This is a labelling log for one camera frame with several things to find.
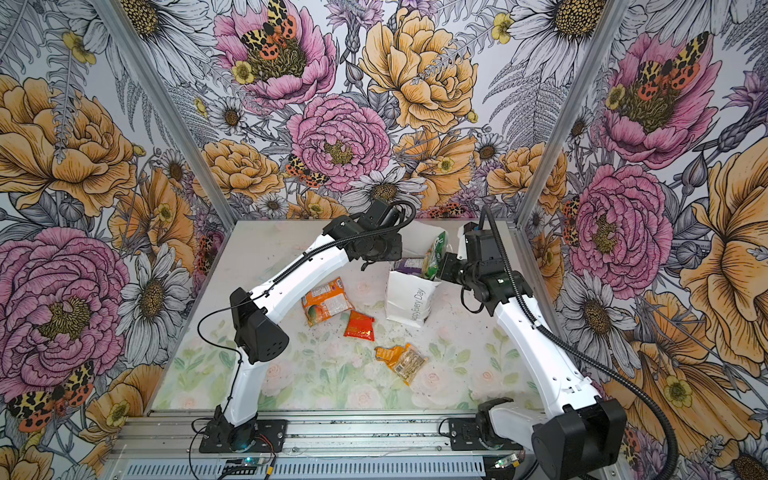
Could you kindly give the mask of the orange Fox's fruits candy bag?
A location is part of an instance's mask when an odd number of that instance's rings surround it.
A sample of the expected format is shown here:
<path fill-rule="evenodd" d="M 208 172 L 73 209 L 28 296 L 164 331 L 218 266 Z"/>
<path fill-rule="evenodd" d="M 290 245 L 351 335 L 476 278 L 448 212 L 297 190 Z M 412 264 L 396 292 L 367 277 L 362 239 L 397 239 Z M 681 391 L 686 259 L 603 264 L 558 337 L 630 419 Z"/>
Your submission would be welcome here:
<path fill-rule="evenodd" d="M 340 277 L 313 288 L 301 304 L 310 327 L 353 309 Z"/>

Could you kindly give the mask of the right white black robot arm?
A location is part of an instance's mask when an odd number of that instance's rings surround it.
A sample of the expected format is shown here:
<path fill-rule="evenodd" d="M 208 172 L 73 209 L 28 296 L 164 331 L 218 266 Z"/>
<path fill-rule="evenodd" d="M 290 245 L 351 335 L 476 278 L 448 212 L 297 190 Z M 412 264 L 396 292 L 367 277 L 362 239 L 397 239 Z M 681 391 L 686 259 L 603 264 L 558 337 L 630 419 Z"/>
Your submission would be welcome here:
<path fill-rule="evenodd" d="M 489 448 L 520 445 L 550 479 L 576 478 L 615 464 L 626 414 L 617 401 L 602 398 L 558 346 L 531 288 L 511 268 L 497 226 L 484 229 L 469 222 L 458 238 L 459 250 L 444 257 L 439 278 L 471 293 L 516 343 L 542 402 L 539 413 L 510 397 L 482 403 L 475 416 L 479 439 Z"/>

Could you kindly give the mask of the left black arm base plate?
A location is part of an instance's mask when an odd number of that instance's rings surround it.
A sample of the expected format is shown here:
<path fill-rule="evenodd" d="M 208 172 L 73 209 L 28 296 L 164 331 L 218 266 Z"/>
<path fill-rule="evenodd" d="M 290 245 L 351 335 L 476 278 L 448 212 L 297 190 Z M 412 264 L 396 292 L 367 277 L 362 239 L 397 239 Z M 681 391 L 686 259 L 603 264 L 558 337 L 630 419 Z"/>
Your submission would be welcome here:
<path fill-rule="evenodd" d="M 204 454 L 280 453 L 287 427 L 286 420 L 252 419 L 234 427 L 224 418 L 213 419 L 202 430 L 199 451 Z"/>

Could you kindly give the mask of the white paper bag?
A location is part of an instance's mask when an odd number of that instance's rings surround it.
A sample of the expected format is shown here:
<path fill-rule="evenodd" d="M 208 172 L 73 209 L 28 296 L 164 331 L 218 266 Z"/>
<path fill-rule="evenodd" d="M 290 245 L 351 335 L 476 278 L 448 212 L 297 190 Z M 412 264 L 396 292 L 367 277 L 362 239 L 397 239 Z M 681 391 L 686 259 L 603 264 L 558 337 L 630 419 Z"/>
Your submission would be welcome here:
<path fill-rule="evenodd" d="M 443 231 L 445 230 L 442 228 L 421 222 L 414 222 L 404 228 L 401 231 L 401 259 L 424 258 L 435 237 Z M 445 255 L 451 252 L 448 241 Z M 398 273 L 392 270 L 392 266 L 386 289 L 386 318 L 406 326 L 420 328 L 430 315 L 441 281 L 438 277 L 430 281 L 422 277 Z"/>

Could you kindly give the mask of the small clear cracker packet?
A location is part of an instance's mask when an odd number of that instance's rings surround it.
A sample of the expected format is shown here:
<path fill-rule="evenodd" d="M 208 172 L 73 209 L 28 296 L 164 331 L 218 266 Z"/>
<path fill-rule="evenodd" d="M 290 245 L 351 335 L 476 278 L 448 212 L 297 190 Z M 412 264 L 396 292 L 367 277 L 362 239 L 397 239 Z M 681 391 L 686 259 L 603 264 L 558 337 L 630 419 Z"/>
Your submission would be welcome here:
<path fill-rule="evenodd" d="M 416 350 L 408 349 L 400 354 L 395 361 L 392 370 L 406 385 L 410 385 L 426 363 L 426 357 L 422 356 Z"/>

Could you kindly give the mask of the small red snack packet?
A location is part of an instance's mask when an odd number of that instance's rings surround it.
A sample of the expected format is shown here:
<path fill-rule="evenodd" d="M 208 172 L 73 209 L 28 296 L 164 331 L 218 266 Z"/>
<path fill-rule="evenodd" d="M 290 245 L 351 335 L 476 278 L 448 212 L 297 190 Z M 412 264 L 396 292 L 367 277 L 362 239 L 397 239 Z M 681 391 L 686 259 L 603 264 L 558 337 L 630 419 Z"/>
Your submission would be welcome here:
<path fill-rule="evenodd" d="M 373 342 L 375 319 L 369 315 L 351 311 L 344 336 Z"/>

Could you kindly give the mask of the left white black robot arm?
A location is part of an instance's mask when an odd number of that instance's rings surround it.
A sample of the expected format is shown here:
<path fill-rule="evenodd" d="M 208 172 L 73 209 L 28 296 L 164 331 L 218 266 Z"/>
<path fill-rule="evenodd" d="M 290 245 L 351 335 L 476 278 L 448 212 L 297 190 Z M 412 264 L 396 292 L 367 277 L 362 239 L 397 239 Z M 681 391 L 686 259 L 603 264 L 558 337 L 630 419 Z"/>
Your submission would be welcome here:
<path fill-rule="evenodd" d="M 365 267 L 402 256 L 400 231 L 415 219 L 407 201 L 373 201 L 362 213 L 337 217 L 309 248 L 265 283 L 230 295 L 238 365 L 231 392 L 219 408 L 228 424 L 239 427 L 258 415 L 258 399 L 268 364 L 287 348 L 289 336 L 279 322 L 323 279 L 361 260 Z"/>

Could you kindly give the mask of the small orange candy packet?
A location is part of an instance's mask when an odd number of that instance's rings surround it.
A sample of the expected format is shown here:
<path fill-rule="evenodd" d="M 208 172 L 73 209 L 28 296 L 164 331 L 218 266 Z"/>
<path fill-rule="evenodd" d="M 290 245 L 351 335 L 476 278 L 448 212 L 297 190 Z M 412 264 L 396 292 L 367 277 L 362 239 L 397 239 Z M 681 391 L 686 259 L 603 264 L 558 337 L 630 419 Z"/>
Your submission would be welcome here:
<path fill-rule="evenodd" d="M 391 348 L 376 346 L 374 349 L 375 358 L 378 361 L 384 362 L 389 368 L 393 368 L 409 347 L 409 344 L 405 346 L 396 345 Z"/>

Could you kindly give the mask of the green Fox's spring tea bag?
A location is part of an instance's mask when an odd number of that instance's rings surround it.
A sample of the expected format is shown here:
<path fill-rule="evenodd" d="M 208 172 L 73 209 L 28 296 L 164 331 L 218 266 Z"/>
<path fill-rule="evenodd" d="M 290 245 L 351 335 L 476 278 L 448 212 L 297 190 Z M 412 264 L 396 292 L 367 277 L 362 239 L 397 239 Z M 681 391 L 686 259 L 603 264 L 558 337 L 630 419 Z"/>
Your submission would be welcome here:
<path fill-rule="evenodd" d="M 448 239 L 445 231 L 439 233 L 423 258 L 421 277 L 426 280 L 434 280 L 443 263 L 447 251 Z"/>

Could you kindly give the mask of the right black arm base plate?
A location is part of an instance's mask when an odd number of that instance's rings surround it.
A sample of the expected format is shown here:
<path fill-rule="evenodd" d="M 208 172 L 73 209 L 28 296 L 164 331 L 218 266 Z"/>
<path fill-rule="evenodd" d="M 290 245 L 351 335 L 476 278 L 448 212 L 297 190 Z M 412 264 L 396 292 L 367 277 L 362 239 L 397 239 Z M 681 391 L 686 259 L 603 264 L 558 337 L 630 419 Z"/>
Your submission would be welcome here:
<path fill-rule="evenodd" d="M 438 432 L 447 437 L 452 451 L 513 451 L 523 447 L 509 439 L 484 439 L 474 418 L 449 417 L 447 427 L 440 426 Z"/>

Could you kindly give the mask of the purple Fox's berries candy bag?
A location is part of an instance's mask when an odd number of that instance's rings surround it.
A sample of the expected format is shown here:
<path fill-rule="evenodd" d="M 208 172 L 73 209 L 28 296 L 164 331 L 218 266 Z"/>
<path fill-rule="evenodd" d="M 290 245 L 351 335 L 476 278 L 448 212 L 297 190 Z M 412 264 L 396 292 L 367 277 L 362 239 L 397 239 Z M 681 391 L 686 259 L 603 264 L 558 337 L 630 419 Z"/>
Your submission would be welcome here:
<path fill-rule="evenodd" d="M 405 275 L 421 277 L 423 275 L 423 258 L 403 258 L 394 262 L 392 270 Z"/>

